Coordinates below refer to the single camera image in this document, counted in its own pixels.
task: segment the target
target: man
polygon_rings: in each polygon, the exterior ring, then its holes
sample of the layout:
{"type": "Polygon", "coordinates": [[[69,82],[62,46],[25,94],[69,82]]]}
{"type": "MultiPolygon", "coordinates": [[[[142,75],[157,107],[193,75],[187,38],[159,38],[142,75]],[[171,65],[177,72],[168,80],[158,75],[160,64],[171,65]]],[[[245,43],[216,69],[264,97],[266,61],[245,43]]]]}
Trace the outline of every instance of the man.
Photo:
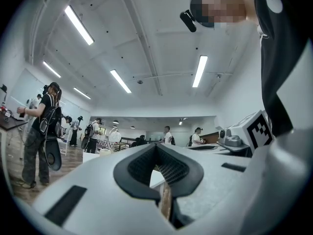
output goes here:
{"type": "Polygon", "coordinates": [[[165,136],[163,138],[163,143],[171,144],[172,134],[170,133],[170,127],[169,126],[164,127],[164,133],[165,133],[165,136]]]}
{"type": "Polygon", "coordinates": [[[147,144],[147,141],[145,140],[145,138],[146,138],[145,135],[141,135],[139,137],[139,141],[137,142],[137,146],[147,144]]]}
{"type": "MultiPolygon", "coordinates": [[[[37,109],[41,99],[42,99],[41,94],[38,94],[37,97],[33,98],[30,101],[29,108],[30,109],[37,109]]],[[[28,124],[27,124],[27,133],[28,133],[36,118],[33,116],[27,115],[26,119],[28,120],[28,124]]]]}
{"type": "Polygon", "coordinates": [[[73,128],[73,134],[72,134],[72,138],[69,142],[69,145],[77,146],[77,131],[82,130],[82,128],[79,127],[80,121],[82,121],[82,120],[83,120],[83,117],[80,116],[76,120],[73,121],[73,123],[71,125],[71,127],[73,128]]]}
{"type": "Polygon", "coordinates": [[[309,8],[304,3],[309,2],[310,0],[191,0],[191,13],[203,26],[233,24],[245,20],[257,26],[261,43],[262,98],[275,136],[293,128],[277,94],[278,90],[291,77],[294,67],[300,63],[300,57],[305,58],[301,62],[301,68],[308,70],[313,67],[310,59],[313,52],[309,39],[310,24],[303,22],[308,16],[306,8],[309,8]]]}
{"type": "Polygon", "coordinates": [[[102,135],[99,131],[99,124],[101,124],[102,119],[97,118],[95,121],[91,122],[92,130],[90,132],[90,138],[87,145],[87,152],[88,153],[95,153],[97,148],[97,135],[102,135]]]}
{"type": "Polygon", "coordinates": [[[201,134],[202,129],[200,127],[198,127],[197,129],[195,129],[194,134],[192,135],[192,144],[191,146],[197,146],[202,144],[202,140],[200,139],[199,134],[201,134]]]}

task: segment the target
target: wooden floor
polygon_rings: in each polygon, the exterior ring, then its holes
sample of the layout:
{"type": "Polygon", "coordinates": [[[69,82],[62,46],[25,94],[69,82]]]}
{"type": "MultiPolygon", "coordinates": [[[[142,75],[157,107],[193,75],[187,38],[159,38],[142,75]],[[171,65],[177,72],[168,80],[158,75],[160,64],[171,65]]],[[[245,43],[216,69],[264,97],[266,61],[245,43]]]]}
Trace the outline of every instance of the wooden floor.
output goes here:
{"type": "MultiPolygon", "coordinates": [[[[20,199],[24,200],[28,204],[32,204],[35,198],[43,191],[46,186],[43,186],[39,182],[39,160],[36,158],[36,179],[37,185],[33,189],[24,189],[19,186],[18,181],[21,179],[23,160],[20,160],[20,144],[21,138],[17,130],[14,130],[8,134],[6,142],[6,159],[7,167],[11,179],[11,184],[14,194],[20,199]]],[[[65,149],[66,143],[59,143],[60,149],[65,149]]],[[[80,143],[78,146],[67,147],[67,155],[61,154],[62,156],[62,167],[59,171],[50,170],[50,184],[62,178],[77,166],[83,163],[83,150],[80,149],[80,143]]]]}

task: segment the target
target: black clothing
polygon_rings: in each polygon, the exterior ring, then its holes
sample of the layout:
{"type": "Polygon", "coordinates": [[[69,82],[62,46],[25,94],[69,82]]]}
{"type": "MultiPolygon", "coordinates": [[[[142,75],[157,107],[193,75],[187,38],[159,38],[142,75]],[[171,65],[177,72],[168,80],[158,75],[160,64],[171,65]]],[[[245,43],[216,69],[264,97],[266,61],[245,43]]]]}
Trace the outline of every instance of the black clothing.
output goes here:
{"type": "Polygon", "coordinates": [[[40,120],[45,116],[45,114],[46,114],[46,112],[48,111],[48,109],[52,106],[51,105],[51,101],[53,100],[53,96],[51,96],[51,98],[50,98],[50,96],[48,95],[48,94],[45,94],[44,96],[43,96],[43,98],[41,99],[41,102],[40,102],[40,104],[44,104],[45,105],[45,109],[44,109],[44,111],[43,111],[43,113],[41,114],[41,116],[38,118],[36,118],[35,119],[35,121],[34,121],[34,123],[33,123],[33,125],[32,125],[32,127],[36,130],[36,131],[38,131],[39,133],[40,133],[40,129],[39,129],[39,124],[40,124],[40,120]]]}

